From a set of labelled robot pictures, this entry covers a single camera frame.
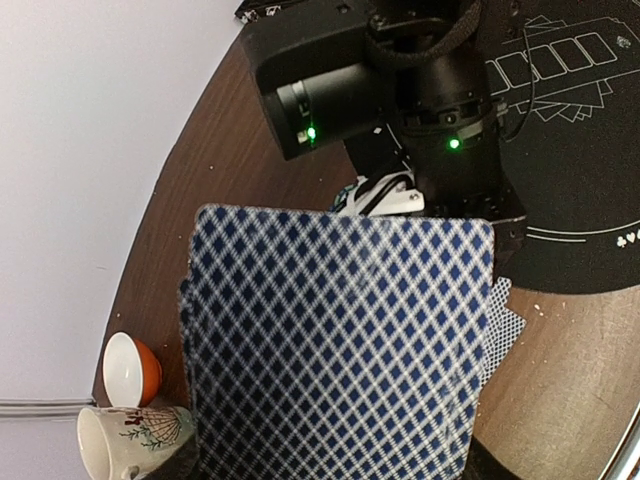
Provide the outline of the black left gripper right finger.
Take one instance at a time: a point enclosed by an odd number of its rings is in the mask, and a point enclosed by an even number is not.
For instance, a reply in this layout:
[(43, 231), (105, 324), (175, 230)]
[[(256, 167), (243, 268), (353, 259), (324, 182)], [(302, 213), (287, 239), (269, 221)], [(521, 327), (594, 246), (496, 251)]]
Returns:
[(477, 439), (471, 440), (464, 480), (520, 480)]

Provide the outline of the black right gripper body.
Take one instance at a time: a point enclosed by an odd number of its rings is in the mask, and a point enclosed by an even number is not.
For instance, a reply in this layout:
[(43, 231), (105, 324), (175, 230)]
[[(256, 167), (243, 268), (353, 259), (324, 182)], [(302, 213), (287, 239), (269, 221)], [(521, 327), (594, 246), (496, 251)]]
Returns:
[(429, 216), (487, 221), (494, 230), (494, 279), (506, 275), (508, 262), (525, 242), (527, 213), (511, 184), (486, 195), (431, 202)]

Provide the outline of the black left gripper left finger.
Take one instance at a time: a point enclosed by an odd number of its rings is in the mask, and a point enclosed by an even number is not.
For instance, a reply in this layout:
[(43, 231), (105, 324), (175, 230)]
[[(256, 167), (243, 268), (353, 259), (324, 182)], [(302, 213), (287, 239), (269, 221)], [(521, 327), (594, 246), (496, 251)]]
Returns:
[(197, 479), (199, 460), (196, 438), (192, 435), (170, 458), (149, 474), (149, 480)]

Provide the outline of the grey playing card deck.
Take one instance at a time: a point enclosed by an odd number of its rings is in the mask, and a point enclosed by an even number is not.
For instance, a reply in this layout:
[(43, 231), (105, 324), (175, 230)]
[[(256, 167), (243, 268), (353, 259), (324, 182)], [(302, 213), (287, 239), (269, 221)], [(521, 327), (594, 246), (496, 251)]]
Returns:
[(481, 390), (483, 220), (207, 205), (180, 289), (203, 479), (458, 479)]

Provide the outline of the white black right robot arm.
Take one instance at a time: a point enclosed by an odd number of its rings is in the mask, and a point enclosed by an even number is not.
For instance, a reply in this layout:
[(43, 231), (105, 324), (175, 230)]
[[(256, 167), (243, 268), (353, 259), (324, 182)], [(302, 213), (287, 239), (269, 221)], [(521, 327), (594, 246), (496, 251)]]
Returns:
[(344, 142), (371, 215), (404, 182), (413, 217), (487, 220), (494, 270), (527, 216), (506, 176), (505, 101), (490, 90), (485, 1), (244, 1), (236, 17), (263, 111), (292, 160)]

